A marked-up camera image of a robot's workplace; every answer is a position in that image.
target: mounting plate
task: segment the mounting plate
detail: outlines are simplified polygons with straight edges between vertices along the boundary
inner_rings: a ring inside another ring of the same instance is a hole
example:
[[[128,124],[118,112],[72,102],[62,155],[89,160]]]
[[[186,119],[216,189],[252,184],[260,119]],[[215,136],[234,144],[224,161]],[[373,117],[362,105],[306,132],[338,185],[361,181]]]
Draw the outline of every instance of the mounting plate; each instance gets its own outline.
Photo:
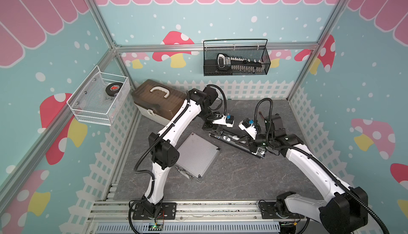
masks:
[[[275,207],[276,202],[261,202],[259,203],[259,207],[262,214],[262,219],[283,219],[282,217],[278,216]],[[288,218],[284,219],[303,219],[305,218],[301,214],[292,214]]]
[[[174,220],[176,218],[176,208],[177,203],[162,203],[161,207],[164,210],[164,219],[165,220]],[[149,217],[146,216],[146,213],[143,210],[143,204],[136,204],[136,211],[133,212],[132,219],[133,220],[151,220]]]

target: white picket fence graphic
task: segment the white picket fence graphic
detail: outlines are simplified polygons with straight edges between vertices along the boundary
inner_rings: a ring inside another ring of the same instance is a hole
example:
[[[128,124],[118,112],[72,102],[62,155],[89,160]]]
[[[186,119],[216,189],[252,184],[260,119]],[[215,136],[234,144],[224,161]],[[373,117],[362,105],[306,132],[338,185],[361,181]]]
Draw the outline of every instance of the white picket fence graphic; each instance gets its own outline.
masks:
[[[304,94],[303,90],[300,87],[296,91],[291,104],[310,151],[334,174],[352,186],[354,176],[347,173],[347,163],[340,161],[340,151],[333,149],[334,141],[329,140],[329,132],[324,131],[324,123],[319,122],[319,114],[315,114],[315,108],[311,107],[311,100],[307,100],[307,93]]]
[[[113,168],[124,145],[136,111],[137,108],[133,104],[133,99],[128,96],[114,123],[110,126],[109,133],[105,133],[105,141],[100,143],[101,151],[95,153],[95,164],[89,165],[91,171],[89,176],[83,178],[84,188],[76,192],[77,203],[68,208],[71,214],[69,220],[59,226],[63,234],[82,233],[84,223],[91,213],[94,202],[102,199],[103,191],[110,185],[110,176],[113,174]]]
[[[207,83],[204,83],[203,81],[199,83],[196,83],[195,81],[192,81],[191,83],[188,83],[187,81],[184,81],[183,83],[176,81],[174,84],[168,81],[166,85],[180,91],[186,91],[192,88],[203,90],[208,84],[216,84],[224,91],[225,96],[230,99],[285,99],[292,89],[293,83],[294,81],[291,81],[290,83],[286,83],[286,81],[283,81],[282,83],[278,83],[278,81],[274,81],[273,83],[270,83],[269,81],[266,81],[265,83],[261,83],[261,81],[258,81],[257,83],[253,83],[253,81],[248,83],[245,83],[244,81],[240,83],[233,81],[232,83],[229,83],[226,81],[221,83],[219,80],[216,83],[213,83],[210,80]]]

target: hockey puck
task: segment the hockey puck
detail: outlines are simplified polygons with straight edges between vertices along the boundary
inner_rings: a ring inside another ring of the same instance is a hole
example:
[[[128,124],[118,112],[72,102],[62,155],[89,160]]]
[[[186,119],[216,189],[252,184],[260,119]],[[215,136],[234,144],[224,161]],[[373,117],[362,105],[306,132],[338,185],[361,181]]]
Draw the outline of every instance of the hockey puck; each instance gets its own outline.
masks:
[[[111,97],[115,97],[119,93],[122,86],[123,83],[111,83],[105,89],[106,94],[108,94]]]

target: toolbox handle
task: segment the toolbox handle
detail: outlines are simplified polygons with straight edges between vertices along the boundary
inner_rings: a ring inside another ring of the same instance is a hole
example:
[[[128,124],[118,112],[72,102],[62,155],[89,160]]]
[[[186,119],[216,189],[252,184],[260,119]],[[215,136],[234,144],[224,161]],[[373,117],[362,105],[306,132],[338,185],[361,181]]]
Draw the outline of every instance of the toolbox handle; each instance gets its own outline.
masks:
[[[167,97],[170,95],[170,91],[169,91],[168,89],[163,88],[163,87],[160,87],[160,86],[153,87],[153,88],[150,90],[150,92],[153,92],[153,91],[155,91],[156,89],[158,89],[158,90],[160,90],[160,91],[162,91],[162,92],[166,92],[164,98],[167,98]]]

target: black wire basket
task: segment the black wire basket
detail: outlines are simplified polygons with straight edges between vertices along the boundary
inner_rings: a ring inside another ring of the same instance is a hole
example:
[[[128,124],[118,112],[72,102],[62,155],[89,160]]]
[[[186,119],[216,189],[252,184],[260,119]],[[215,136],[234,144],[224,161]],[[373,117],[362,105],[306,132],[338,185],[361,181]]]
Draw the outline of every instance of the black wire basket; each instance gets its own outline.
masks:
[[[204,76],[268,74],[271,60],[267,42],[267,39],[204,41]]]

